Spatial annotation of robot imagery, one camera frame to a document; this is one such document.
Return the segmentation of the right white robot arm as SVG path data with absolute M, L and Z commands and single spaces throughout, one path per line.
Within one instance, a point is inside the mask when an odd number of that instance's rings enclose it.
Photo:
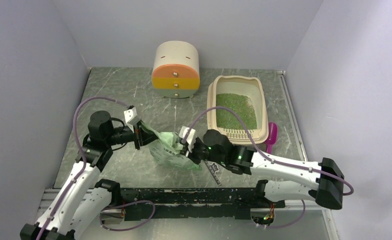
M 227 136 L 213 129 L 199 138 L 194 129 L 184 126 L 179 140 L 184 146 L 183 155 L 196 164 L 205 160 L 238 175 L 279 178 L 280 181 L 263 183 L 254 193 L 254 202 L 260 207 L 284 200 L 310 200 L 326 209 L 342 209 L 344 175 L 330 158 L 304 162 L 254 151 L 232 144 Z

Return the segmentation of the magenta plastic scoop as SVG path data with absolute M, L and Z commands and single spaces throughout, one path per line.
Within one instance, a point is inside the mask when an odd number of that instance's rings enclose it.
M 272 154 L 272 148 L 277 142 L 277 137 L 278 137 L 278 126 L 274 122 L 269 122 L 268 123 L 268 137 L 265 140 L 265 145 L 266 145 L 266 152 L 269 154 Z

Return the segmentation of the green litter bag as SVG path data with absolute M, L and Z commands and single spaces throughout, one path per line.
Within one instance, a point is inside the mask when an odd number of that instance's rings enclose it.
M 176 133 L 158 132 L 144 122 L 142 123 L 142 129 L 154 133 L 157 137 L 156 140 L 146 145 L 157 163 L 170 164 L 186 170 L 201 170 L 198 164 L 181 154 L 184 147 Z

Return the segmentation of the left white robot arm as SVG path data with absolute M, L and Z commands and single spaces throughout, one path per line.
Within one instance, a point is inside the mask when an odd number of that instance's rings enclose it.
M 123 204 L 118 182 L 99 179 L 113 155 L 113 146 L 134 143 L 138 150 L 158 139 L 136 113 L 124 112 L 122 126 L 114 127 L 115 118 L 104 110 L 90 116 L 89 133 L 73 164 L 71 173 L 58 195 L 35 224 L 26 224 L 20 232 L 23 240 L 78 240 L 105 208 Z

